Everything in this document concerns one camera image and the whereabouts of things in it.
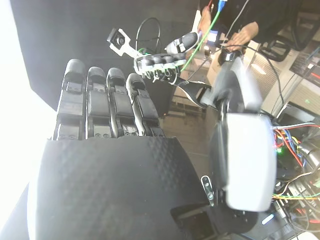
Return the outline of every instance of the blue connector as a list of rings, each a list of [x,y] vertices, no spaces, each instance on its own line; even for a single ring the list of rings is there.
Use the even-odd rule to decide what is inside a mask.
[[[218,3],[218,12],[221,12],[228,0],[220,0]]]

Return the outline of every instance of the green wire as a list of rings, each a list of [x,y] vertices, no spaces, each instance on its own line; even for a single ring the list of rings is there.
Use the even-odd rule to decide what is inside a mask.
[[[277,194],[272,194],[273,196],[277,196],[277,197],[282,197],[282,198],[295,198],[295,197],[300,197],[300,196],[288,196],[288,195],[277,195]],[[305,198],[312,198],[312,197],[316,197],[316,196],[319,196],[320,195],[320,192],[317,193],[317,194],[314,194],[314,195],[311,195],[311,196],[304,196]]]
[[[196,49],[193,51],[193,53],[192,53],[191,57],[188,59],[188,61],[185,63],[185,65],[184,65],[184,66],[183,66],[183,68],[181,69],[181,72],[182,72],[183,70],[185,70],[185,69],[186,69],[186,67],[188,66],[188,64],[191,62],[191,60],[192,60],[192,59],[193,59],[193,57],[195,56],[196,52],[199,50],[199,48],[200,48],[201,44],[204,42],[204,40],[205,40],[205,39],[206,39],[206,37],[208,36],[208,34],[209,34],[210,30],[211,30],[211,29],[212,29],[212,27],[215,25],[215,23],[216,23],[216,21],[217,21],[217,19],[218,19],[219,15],[220,15],[220,11],[218,11],[218,12],[216,13],[216,15],[215,15],[215,17],[214,17],[214,19],[213,19],[213,21],[212,21],[212,23],[211,23],[211,25],[210,25],[209,29],[206,31],[205,35],[203,36],[203,38],[202,38],[202,39],[201,39],[201,41],[199,42],[198,46],[197,46],[197,47],[196,47]]]

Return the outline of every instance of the black shirt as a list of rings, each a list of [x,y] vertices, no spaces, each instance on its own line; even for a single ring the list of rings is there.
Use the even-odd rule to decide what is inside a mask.
[[[219,0],[213,0],[214,8],[211,19],[217,13]],[[236,19],[246,0],[228,0],[221,11],[218,21],[213,26],[214,30],[226,33],[232,22]],[[229,37],[237,33],[245,25],[256,22],[259,33],[253,39],[255,42],[264,43],[271,40],[294,14],[298,14],[302,0],[249,0],[240,17],[233,25]],[[209,0],[200,0],[200,10],[209,4]]]

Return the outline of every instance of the person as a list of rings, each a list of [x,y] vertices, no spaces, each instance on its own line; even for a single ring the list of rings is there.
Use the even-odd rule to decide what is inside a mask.
[[[213,0],[209,5],[210,2],[209,0],[200,0],[199,3],[201,20],[198,31],[202,34],[207,32],[217,13],[219,0]],[[228,0],[213,28],[226,34],[245,2],[246,0]],[[226,45],[246,45],[250,40],[257,43],[268,42],[289,23],[301,3],[302,0],[248,0],[227,36]],[[241,47],[228,47],[229,51],[239,49]]]

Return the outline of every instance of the screw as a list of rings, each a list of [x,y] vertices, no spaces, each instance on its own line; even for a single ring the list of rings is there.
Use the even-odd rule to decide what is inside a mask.
[[[212,200],[212,199],[214,199],[214,195],[210,192],[210,193],[208,193],[208,199],[209,200]]]

